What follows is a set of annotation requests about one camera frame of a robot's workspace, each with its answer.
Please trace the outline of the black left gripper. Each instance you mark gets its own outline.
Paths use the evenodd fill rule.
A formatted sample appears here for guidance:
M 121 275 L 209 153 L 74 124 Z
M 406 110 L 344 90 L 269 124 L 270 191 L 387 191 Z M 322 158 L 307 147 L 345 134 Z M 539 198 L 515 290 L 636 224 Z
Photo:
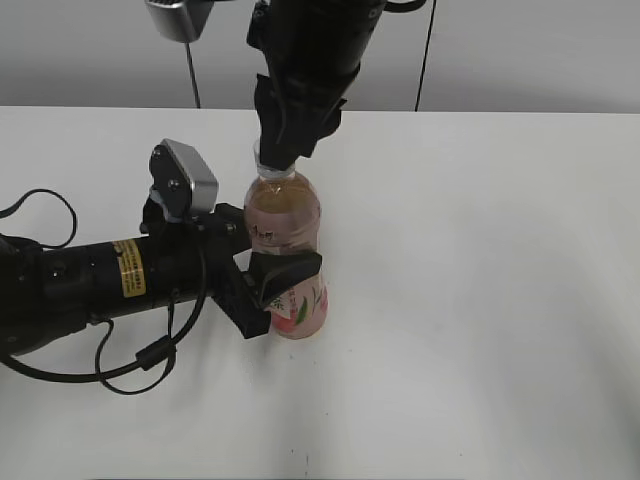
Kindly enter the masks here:
M 255 283 L 256 303 L 234 260 L 236 254 L 250 248 L 248 234 L 240 225 L 241 216 L 240 209 L 222 203 L 212 213 L 171 223 L 158 204 L 144 205 L 143 261 L 153 305 L 195 302 L 183 327 L 171 336 L 173 340 L 181 340 L 191 331 L 208 298 L 214 300 L 244 338 L 265 335 L 271 321 L 261 308 L 319 273 L 322 256 L 314 251 L 291 255 L 253 252 L 249 275 Z

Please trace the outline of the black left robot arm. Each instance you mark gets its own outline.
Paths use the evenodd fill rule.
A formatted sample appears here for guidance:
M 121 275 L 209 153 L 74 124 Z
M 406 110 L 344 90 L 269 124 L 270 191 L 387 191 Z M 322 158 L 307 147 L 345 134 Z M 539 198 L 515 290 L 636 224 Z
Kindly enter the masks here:
M 143 225 L 138 238 L 47 250 L 7 238 L 1 255 L 1 351 L 23 355 L 83 330 L 88 324 L 212 298 L 251 339 L 266 334 L 267 306 L 318 274 L 322 257 L 252 253 L 242 271 L 235 255 L 250 249 L 241 209 L 219 204 L 199 224 Z

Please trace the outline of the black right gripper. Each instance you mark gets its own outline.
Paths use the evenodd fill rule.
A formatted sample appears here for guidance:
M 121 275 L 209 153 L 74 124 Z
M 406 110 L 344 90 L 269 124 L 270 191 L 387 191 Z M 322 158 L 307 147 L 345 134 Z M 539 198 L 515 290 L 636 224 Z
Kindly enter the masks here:
M 317 143 L 339 128 L 346 75 L 325 78 L 259 74 L 254 90 L 262 162 L 278 168 L 310 158 Z

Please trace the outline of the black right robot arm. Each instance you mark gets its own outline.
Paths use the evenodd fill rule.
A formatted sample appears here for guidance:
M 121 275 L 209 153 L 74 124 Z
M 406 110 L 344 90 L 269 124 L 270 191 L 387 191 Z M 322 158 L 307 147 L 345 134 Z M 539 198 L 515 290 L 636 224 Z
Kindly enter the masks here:
M 257 76 L 259 161 L 284 171 L 309 158 L 340 126 L 344 95 L 384 11 L 384 1 L 258 1 L 247 43 L 268 73 Z

